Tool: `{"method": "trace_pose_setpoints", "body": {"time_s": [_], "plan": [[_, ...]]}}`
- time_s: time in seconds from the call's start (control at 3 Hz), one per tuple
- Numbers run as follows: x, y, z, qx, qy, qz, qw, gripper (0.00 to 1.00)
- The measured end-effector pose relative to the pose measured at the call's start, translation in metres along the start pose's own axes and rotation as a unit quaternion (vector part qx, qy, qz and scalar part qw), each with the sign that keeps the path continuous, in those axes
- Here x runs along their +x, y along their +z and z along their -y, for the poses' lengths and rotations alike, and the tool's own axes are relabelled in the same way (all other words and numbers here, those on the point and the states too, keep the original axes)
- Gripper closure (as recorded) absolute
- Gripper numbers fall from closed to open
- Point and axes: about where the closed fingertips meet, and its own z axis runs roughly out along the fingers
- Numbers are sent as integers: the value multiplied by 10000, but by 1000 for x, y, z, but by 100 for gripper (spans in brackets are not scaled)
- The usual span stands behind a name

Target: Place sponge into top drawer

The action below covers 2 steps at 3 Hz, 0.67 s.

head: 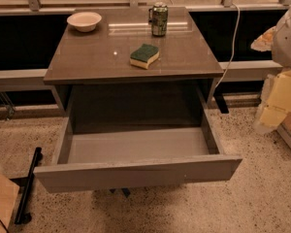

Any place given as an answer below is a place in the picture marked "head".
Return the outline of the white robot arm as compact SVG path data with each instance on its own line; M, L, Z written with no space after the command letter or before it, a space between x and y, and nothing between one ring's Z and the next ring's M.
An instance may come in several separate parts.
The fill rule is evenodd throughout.
M276 130L291 112L291 7L278 21L251 44L253 50L272 52L272 59L283 67L269 75L263 84L254 129L260 134Z

